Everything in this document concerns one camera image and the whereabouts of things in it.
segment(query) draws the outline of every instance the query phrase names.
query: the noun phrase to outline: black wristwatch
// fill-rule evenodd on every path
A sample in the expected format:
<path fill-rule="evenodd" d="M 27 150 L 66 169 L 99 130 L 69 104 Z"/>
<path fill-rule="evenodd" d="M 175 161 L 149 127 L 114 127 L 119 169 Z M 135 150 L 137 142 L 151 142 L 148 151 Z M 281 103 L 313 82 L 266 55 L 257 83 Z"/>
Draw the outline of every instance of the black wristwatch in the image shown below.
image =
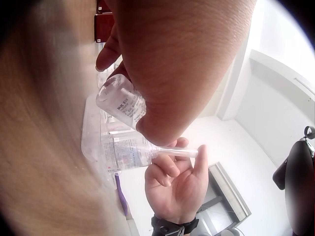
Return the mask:
<path fill-rule="evenodd" d="M 183 236 L 191 233 L 198 225 L 199 219 L 184 224 L 175 224 L 167 220 L 159 219 L 155 215 L 151 219 L 153 226 L 152 236 Z"/>

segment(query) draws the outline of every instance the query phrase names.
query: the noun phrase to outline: shelf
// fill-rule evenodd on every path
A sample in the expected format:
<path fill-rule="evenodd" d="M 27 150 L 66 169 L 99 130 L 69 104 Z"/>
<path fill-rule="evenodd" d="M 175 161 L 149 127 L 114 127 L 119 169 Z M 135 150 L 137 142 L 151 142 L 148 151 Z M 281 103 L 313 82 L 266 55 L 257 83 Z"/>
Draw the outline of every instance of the shelf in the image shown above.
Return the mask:
<path fill-rule="evenodd" d="M 306 93 L 310 97 L 310 99 L 315 101 L 315 86 L 312 85 L 306 78 L 297 73 L 295 70 L 277 61 L 276 59 L 254 49 L 251 50 L 249 57 L 250 59 L 282 75 L 291 83 L 296 85 L 299 89 L 301 89 L 304 93 Z"/>

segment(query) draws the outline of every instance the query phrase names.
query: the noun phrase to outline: plastic infusion bottle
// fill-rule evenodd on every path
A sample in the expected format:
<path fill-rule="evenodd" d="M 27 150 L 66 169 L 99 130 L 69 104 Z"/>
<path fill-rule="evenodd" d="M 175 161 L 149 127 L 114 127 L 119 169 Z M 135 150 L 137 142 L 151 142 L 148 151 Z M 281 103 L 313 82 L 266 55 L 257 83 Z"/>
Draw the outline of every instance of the plastic infusion bottle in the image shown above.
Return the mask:
<path fill-rule="evenodd" d="M 158 154 L 195 158 L 196 149 L 157 147 L 139 132 L 125 132 L 101 136 L 102 161 L 109 172 L 148 166 Z"/>
<path fill-rule="evenodd" d="M 106 81 L 96 97 L 96 104 L 133 129 L 146 113 L 144 98 L 122 74 L 114 75 Z"/>

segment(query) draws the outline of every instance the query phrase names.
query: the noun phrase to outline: bottle nozzle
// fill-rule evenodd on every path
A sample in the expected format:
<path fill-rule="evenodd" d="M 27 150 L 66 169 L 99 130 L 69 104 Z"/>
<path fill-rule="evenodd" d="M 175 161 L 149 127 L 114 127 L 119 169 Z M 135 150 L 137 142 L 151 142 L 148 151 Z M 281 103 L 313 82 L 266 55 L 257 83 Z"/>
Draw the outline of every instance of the bottle nozzle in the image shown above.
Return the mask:
<path fill-rule="evenodd" d="M 183 156 L 183 157 L 190 157 L 196 158 L 198 155 L 197 149 L 188 149 L 188 148 L 179 148 L 179 147 L 158 147 L 157 148 L 158 154 L 166 154 L 172 156 Z"/>

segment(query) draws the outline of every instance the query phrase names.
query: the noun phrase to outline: purple handle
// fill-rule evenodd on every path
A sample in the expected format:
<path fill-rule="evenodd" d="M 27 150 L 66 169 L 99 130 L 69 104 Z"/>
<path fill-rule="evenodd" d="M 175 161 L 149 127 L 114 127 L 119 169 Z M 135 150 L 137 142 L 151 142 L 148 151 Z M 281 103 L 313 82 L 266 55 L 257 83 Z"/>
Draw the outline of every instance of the purple handle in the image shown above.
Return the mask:
<path fill-rule="evenodd" d="M 117 184 L 117 191 L 118 191 L 119 200 L 120 200 L 121 206 L 123 207 L 123 212 L 124 212 L 125 216 L 127 216 L 128 215 L 128 205 L 127 205 L 127 201 L 125 199 L 125 196 L 123 195 L 123 192 L 121 191 L 120 180 L 119 180 L 118 175 L 115 175 L 115 180 L 116 180 L 116 184 Z"/>

